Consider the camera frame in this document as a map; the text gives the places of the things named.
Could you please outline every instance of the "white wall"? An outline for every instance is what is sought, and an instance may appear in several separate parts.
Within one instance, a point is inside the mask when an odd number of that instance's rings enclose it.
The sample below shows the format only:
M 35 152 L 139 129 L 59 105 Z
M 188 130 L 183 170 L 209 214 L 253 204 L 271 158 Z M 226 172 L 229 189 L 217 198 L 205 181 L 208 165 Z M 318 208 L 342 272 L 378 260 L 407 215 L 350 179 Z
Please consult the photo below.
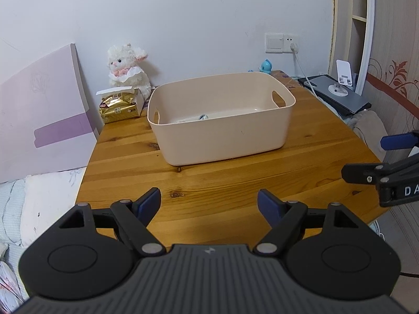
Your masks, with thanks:
M 147 50 L 143 68 L 155 85 L 256 70 L 266 58 L 300 76 L 292 54 L 265 54 L 266 32 L 299 34 L 306 73 L 323 74 L 332 14 L 332 0 L 0 0 L 0 83 L 68 43 L 76 44 L 95 107 L 114 44 Z

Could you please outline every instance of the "wooden table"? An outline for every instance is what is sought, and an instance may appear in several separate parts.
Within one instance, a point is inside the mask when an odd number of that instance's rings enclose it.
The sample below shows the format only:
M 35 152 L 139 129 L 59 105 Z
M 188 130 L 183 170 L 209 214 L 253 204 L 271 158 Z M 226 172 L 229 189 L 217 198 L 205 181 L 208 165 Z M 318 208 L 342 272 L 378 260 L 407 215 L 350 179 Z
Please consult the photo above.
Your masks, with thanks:
M 346 184 L 340 175 L 345 163 L 377 162 L 377 158 L 309 91 L 283 72 L 274 76 L 297 99 L 282 148 L 226 161 L 170 166 L 142 113 L 141 118 L 104 126 L 77 202 L 105 208 L 158 187 L 162 206 L 148 228 L 166 246 L 247 243 L 253 247 L 270 229 L 256 206 L 261 188 L 312 208 L 341 202 L 365 222 L 377 218 L 385 210 L 378 206 L 375 188 Z

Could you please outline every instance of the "gold tissue package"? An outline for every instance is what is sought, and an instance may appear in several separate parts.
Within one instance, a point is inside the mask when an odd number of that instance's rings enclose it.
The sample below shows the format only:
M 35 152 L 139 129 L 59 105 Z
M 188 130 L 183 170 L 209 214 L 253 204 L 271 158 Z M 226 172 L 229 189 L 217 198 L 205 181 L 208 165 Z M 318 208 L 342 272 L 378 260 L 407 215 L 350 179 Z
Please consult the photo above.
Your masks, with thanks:
M 139 117 L 144 105 L 141 92 L 132 86 L 104 89 L 96 95 L 102 96 L 99 114 L 105 124 Z

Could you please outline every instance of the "storage basket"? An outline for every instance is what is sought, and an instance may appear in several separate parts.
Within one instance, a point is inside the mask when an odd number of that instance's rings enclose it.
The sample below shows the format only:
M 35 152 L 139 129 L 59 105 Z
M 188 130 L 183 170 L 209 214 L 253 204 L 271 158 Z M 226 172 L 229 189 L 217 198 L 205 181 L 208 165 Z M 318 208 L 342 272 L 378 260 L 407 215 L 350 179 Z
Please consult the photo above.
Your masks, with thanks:
M 292 93 L 269 74 L 223 74 L 156 88 L 147 118 L 164 159 L 180 166 L 280 148 L 294 104 Z

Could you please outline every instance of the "red stripe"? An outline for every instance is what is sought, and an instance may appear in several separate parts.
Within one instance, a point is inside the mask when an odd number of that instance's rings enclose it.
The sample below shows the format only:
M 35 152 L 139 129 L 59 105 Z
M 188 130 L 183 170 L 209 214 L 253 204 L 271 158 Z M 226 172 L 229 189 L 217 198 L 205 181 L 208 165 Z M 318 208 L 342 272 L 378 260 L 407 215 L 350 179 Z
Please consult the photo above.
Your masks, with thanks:
M 406 110 L 408 110 L 415 118 L 419 119 L 419 108 L 414 105 L 414 103 L 407 100 L 403 97 L 399 92 L 392 89 L 389 85 L 385 82 L 382 82 L 380 79 L 377 79 L 375 76 L 367 73 L 366 79 L 371 85 L 373 85 L 376 89 L 383 91 L 387 94 L 390 98 L 393 98 L 397 101 L 400 105 L 402 105 Z

